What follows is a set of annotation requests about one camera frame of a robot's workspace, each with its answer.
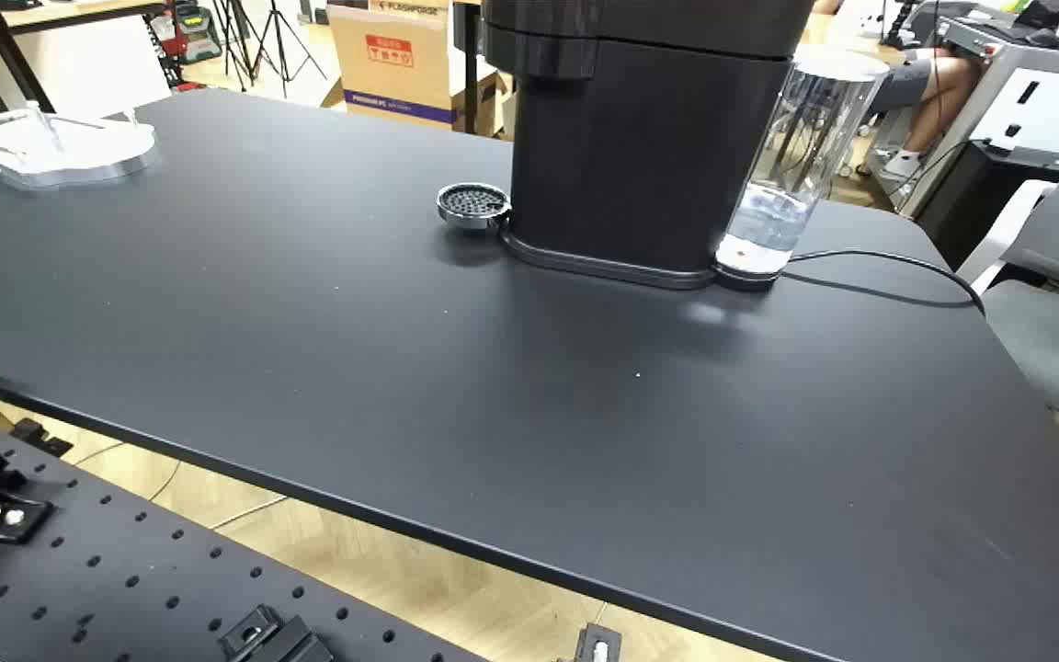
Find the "black coffee machine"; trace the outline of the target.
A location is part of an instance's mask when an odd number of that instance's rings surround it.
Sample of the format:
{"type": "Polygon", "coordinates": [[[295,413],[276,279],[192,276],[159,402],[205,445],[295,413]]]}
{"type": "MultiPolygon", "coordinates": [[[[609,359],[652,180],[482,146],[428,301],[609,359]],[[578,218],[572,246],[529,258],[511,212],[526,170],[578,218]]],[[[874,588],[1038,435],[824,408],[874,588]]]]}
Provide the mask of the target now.
{"type": "Polygon", "coordinates": [[[813,0],[482,0],[518,86],[504,244],[535,266],[702,288],[813,0]]]}

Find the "large cardboard box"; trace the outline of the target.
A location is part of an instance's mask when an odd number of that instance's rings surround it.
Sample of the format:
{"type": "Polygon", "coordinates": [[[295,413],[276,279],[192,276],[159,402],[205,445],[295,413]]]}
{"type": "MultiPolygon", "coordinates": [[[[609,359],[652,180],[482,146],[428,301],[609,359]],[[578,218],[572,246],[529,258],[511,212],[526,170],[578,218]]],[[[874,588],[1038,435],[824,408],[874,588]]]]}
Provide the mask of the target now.
{"type": "Polygon", "coordinates": [[[328,0],[353,109],[429,130],[500,130],[504,76],[460,49],[479,0],[328,0]]]}

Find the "seated person in background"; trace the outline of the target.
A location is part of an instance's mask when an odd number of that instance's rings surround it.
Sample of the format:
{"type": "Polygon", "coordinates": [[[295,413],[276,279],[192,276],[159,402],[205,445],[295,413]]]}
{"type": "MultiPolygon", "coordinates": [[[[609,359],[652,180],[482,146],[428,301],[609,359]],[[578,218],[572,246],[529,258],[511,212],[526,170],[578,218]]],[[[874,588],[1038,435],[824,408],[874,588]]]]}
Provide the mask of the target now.
{"type": "Polygon", "coordinates": [[[873,114],[909,109],[912,130],[903,143],[882,160],[886,180],[909,180],[936,146],[979,86],[979,62],[950,49],[915,49],[886,73],[873,114]]]}

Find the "wooden work table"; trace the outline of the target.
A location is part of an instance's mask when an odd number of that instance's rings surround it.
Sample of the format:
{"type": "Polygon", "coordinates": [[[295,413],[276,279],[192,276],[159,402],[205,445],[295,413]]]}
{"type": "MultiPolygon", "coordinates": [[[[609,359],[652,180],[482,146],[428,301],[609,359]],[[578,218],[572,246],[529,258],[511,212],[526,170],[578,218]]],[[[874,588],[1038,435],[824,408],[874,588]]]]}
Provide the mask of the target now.
{"type": "MultiPolygon", "coordinates": [[[[167,0],[45,0],[7,12],[10,41],[60,114],[114,114],[169,97],[147,19],[167,0]]],[[[24,90],[0,57],[0,100],[24,90]]]]}

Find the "clear acrylic dish rack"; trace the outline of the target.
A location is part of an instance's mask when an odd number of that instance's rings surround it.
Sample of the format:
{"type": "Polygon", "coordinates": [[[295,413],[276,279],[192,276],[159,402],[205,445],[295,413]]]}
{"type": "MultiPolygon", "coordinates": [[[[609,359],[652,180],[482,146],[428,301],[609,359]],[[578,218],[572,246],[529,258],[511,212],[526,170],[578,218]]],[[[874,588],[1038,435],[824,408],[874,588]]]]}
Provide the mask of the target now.
{"type": "Polygon", "coordinates": [[[159,146],[143,121],[71,116],[38,105],[0,114],[0,180],[21,190],[138,174],[159,146]]]}

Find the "clear plastic water tank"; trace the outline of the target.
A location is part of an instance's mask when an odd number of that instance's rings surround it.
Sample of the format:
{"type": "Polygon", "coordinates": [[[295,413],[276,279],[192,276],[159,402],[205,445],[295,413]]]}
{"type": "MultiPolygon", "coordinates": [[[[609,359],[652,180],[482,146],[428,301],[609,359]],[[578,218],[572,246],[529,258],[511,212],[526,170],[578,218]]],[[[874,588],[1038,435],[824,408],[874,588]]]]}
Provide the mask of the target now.
{"type": "Polygon", "coordinates": [[[741,197],[716,244],[716,272],[771,284],[837,180],[848,140],[888,66],[846,49],[799,49],[741,197]]]}

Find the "black perforated mounting board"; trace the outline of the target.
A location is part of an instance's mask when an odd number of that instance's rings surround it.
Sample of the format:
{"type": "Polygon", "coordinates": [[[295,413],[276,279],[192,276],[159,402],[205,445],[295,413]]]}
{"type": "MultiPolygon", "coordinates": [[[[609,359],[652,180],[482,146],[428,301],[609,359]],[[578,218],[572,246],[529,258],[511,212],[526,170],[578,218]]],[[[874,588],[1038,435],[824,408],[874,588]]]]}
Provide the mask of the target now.
{"type": "Polygon", "coordinates": [[[46,506],[0,540],[0,662],[479,662],[16,437],[0,473],[46,506]]]}

